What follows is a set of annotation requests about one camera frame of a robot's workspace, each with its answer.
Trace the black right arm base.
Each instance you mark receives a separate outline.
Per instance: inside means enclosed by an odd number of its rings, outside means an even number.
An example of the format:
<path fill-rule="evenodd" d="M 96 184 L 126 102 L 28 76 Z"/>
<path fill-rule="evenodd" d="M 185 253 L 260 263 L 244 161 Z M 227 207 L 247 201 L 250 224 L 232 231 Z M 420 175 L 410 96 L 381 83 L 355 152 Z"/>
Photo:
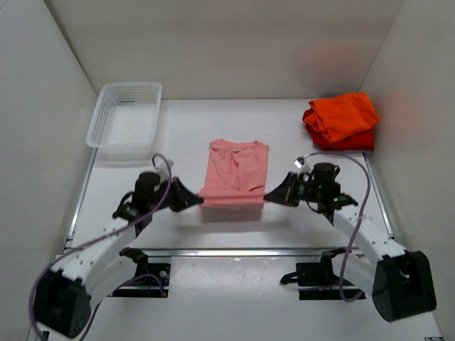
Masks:
<path fill-rule="evenodd" d="M 283 275 L 279 285 L 296 283 L 301 301 L 339 301 L 339 277 L 333 272 L 332 260 L 343 258 L 345 252 L 344 247 L 325 250 L 318 261 L 297 262 L 296 271 Z"/>

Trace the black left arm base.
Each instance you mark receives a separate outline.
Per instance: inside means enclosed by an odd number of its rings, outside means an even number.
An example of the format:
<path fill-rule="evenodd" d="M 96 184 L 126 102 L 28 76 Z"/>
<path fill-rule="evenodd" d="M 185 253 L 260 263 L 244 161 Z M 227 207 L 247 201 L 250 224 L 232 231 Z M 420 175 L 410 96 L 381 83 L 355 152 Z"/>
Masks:
<path fill-rule="evenodd" d="M 120 298 L 167 298 L 171 262 L 153 260 L 140 249 L 126 247 L 119 255 L 136 266 L 132 278 L 111 294 Z"/>

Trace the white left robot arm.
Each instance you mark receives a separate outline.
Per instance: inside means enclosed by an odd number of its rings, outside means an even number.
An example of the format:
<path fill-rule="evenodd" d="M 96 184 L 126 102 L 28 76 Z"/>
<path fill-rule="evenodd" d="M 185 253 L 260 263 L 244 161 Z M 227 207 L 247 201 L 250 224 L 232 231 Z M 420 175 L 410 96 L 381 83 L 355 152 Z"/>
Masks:
<path fill-rule="evenodd" d="M 93 310 L 123 283 L 149 273 L 146 255 L 130 244 L 151 224 L 156 211 L 180 212 L 203 204 L 178 178 L 143 172 L 113 212 L 101 235 L 49 264 L 33 285 L 29 315 L 69 339 L 83 337 Z"/>

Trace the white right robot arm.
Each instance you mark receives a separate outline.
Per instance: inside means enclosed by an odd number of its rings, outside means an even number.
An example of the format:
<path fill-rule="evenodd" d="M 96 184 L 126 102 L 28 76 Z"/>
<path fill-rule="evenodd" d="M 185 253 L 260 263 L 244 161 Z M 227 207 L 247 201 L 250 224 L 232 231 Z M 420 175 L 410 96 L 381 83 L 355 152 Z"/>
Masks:
<path fill-rule="evenodd" d="M 264 201 L 287 207 L 300 202 L 316 205 L 316 212 L 349 238 L 348 246 L 323 253 L 319 278 L 331 285 L 352 283 L 372 298 L 376 311 L 388 322 L 435 310 L 427 256 L 402 246 L 364 216 L 366 203 L 342 192 L 337 165 L 317 163 L 309 168 L 303 158 L 297 163 L 299 172 L 288 173 Z"/>

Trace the pink t shirt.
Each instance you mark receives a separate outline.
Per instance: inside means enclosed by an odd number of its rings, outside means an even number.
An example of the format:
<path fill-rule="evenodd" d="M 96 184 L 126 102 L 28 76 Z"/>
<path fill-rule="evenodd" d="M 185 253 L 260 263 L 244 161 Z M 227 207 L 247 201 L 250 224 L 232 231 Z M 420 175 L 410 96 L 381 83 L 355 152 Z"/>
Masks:
<path fill-rule="evenodd" d="M 209 143 L 203 206 L 224 210 L 261 210 L 267 182 L 269 146 L 260 141 Z"/>

